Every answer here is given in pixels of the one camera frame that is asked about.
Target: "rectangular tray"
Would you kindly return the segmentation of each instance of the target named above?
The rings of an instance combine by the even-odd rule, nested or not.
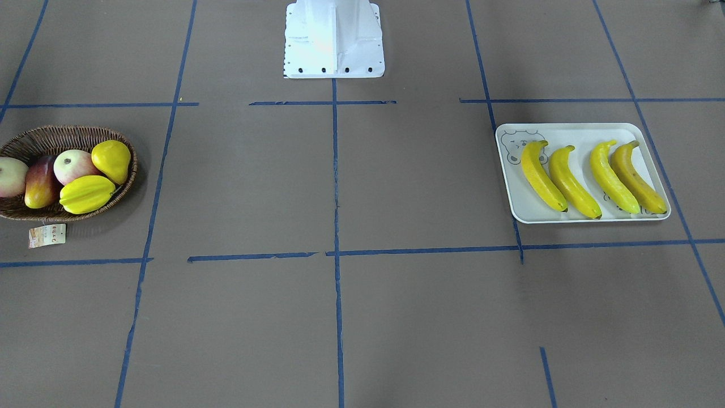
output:
[[[572,144],[575,150],[569,156],[569,167],[577,180],[594,197],[602,208],[602,218],[589,219],[571,204],[562,213],[551,209],[536,194],[521,170],[521,152],[526,142],[545,139],[549,142],[543,150],[543,166],[549,172],[548,157],[561,147]],[[608,140],[616,140],[614,149],[622,144],[639,141],[632,153],[632,163],[640,176],[667,202],[665,214],[652,214],[644,208],[638,214],[621,210],[595,181],[589,167],[589,154],[594,147]],[[607,221],[660,221],[668,218],[672,207],[650,155],[642,132],[630,123],[506,123],[496,129],[496,144],[501,158],[503,178],[508,191],[511,213],[525,224],[553,224],[571,222]]]

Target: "yellow banana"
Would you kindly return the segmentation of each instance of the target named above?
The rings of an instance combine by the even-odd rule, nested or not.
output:
[[[642,179],[632,165],[632,150],[638,146],[639,142],[633,140],[617,147],[612,154],[612,169],[645,210],[654,214],[664,214],[667,212],[667,203]]]
[[[619,205],[619,208],[628,213],[639,213],[639,202],[627,187],[619,180],[617,174],[609,164],[609,149],[617,144],[616,140],[599,143],[589,156],[594,179],[605,193]]]
[[[569,153],[573,150],[574,146],[570,144],[551,154],[551,158],[549,158],[551,181],[580,213],[591,219],[601,219],[602,209],[599,204],[571,173]]]
[[[546,140],[535,140],[526,144],[521,154],[521,168],[523,175],[534,191],[549,207],[556,211],[567,211],[566,198],[546,174],[539,162],[539,153],[549,144]]]

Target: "cartoon bear drawing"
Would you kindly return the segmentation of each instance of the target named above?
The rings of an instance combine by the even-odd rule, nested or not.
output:
[[[523,147],[531,140],[545,139],[538,131],[515,131],[513,133],[504,131],[504,134],[501,135],[501,145],[506,148],[506,160],[511,164],[521,163]],[[541,164],[549,161],[549,156],[546,154],[546,147],[542,149],[539,161]]]

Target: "wicker basket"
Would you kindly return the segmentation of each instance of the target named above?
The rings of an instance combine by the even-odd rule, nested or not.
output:
[[[111,139],[128,146],[131,162],[128,165],[126,183],[116,191],[106,205],[90,213],[75,215],[68,213],[59,203],[37,210],[28,208],[23,201],[23,195],[17,195],[0,197],[0,216],[20,221],[67,222],[80,221],[108,211],[128,192],[138,171],[136,151],[122,134],[108,128],[93,126],[44,126],[14,137],[0,149],[0,157],[16,158],[30,166],[42,155],[59,155],[68,149],[90,152],[98,143]]]

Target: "small paper tag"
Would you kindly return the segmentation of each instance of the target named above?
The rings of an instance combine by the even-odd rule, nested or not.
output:
[[[65,224],[43,225],[42,227],[30,229],[28,248],[54,244],[65,244]]]

